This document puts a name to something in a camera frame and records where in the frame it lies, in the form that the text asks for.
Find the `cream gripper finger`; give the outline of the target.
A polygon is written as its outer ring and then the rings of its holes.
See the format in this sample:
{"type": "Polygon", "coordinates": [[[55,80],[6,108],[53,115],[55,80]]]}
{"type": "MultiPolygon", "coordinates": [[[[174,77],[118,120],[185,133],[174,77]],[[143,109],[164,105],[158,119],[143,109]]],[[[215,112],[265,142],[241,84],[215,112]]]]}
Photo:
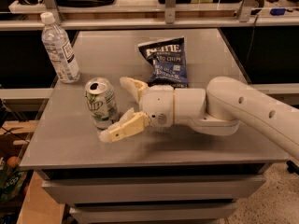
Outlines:
{"type": "Polygon", "coordinates": [[[140,101],[143,92],[149,88],[146,82],[131,77],[121,77],[120,84],[124,89],[133,95],[137,103],[140,101]]]}
{"type": "Polygon", "coordinates": [[[143,112],[135,112],[132,108],[127,110],[120,120],[99,134],[101,142],[112,143],[124,138],[142,133],[150,125],[149,116],[143,112]]]}

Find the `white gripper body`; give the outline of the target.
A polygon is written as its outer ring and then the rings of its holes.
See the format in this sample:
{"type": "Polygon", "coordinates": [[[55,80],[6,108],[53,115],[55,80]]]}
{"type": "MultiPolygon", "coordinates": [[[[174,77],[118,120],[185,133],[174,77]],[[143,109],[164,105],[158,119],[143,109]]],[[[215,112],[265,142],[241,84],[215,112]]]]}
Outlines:
{"type": "Polygon", "coordinates": [[[149,87],[141,95],[139,109],[149,116],[150,126],[170,127],[174,123],[174,89],[169,85],[149,87]]]}

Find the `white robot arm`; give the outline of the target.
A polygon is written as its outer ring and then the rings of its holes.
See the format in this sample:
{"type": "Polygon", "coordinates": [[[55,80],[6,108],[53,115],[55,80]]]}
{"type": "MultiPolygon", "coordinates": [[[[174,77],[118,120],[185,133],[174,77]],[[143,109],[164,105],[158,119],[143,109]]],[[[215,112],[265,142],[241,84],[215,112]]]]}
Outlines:
{"type": "Polygon", "coordinates": [[[215,77],[206,88],[148,86],[122,77],[120,84],[139,104],[100,132],[105,143],[143,132],[146,127],[185,125],[198,133],[231,135],[244,122],[299,159],[299,110],[230,77],[215,77]]]}

